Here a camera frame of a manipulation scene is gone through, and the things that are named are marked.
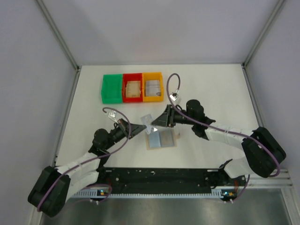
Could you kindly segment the white VIP card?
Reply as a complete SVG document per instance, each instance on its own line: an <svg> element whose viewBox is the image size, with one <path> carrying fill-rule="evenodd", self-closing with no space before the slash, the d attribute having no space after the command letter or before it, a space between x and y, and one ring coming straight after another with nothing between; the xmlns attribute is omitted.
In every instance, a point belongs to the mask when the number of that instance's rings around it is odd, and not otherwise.
<svg viewBox="0 0 300 225"><path fill-rule="evenodd" d="M151 114L147 114L147 115L144 115L141 117L141 122L143 125L146 126L146 133L149 135L149 134L152 134L154 132L157 132L158 129L155 128L151 123L153 121L153 118L152 118L152 115Z"/></svg>

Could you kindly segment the beige card holder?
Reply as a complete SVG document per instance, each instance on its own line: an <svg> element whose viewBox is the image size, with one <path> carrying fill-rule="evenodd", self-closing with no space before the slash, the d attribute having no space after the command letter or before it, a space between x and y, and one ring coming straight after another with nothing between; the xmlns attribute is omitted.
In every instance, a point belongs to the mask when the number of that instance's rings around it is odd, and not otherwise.
<svg viewBox="0 0 300 225"><path fill-rule="evenodd" d="M175 141L175 145L172 146L172 147L176 147L176 146L177 146L177 140L180 138L180 132L177 131L177 130L174 130L174 129L162 129L162 130L158 130L158 132L161 132L161 131L164 131L164 130L171 130L171 131L172 131L172 134L173 134L173 137L174 137L174 141ZM146 146L147 146L147 150L158 150L158 149L163 149L163 147L150 149L150 148L149 148L149 143L148 143L148 136L149 136L149 135L146 135Z"/></svg>

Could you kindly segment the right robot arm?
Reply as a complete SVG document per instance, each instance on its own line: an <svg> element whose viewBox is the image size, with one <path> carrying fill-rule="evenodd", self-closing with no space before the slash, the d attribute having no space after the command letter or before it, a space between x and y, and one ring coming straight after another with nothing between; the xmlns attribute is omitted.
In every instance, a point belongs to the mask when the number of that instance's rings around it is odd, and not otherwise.
<svg viewBox="0 0 300 225"><path fill-rule="evenodd" d="M191 125L196 136L243 151L244 157L229 159L220 167L230 178L251 174L272 177L273 171L286 158L286 152L268 129L258 127L255 130L241 130L219 124L205 115L204 108L195 99L187 101L185 110L179 105L167 105L151 124L165 128L173 128L176 124Z"/></svg>

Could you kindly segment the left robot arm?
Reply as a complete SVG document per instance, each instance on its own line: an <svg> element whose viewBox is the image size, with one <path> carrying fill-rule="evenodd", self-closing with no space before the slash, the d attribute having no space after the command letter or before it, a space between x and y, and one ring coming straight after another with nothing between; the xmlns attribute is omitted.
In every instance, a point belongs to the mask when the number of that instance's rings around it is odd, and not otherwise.
<svg viewBox="0 0 300 225"><path fill-rule="evenodd" d="M44 168L28 196L28 202L49 217L56 216L65 203L85 187L95 184L99 172L111 153L108 150L124 139L128 142L146 129L119 119L111 131L100 128L94 133L92 146L80 158L58 167Z"/></svg>

